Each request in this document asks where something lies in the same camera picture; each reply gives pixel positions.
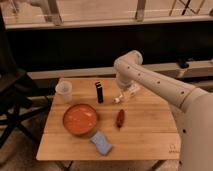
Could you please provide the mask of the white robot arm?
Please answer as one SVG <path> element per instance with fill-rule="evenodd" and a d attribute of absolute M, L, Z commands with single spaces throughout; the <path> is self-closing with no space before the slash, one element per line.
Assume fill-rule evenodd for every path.
<path fill-rule="evenodd" d="M 116 82 L 126 90 L 132 81 L 143 85 L 182 115 L 176 123 L 180 139 L 178 171 L 213 171 L 213 93 L 142 66 L 143 57 L 132 50 L 114 62 Z"/>

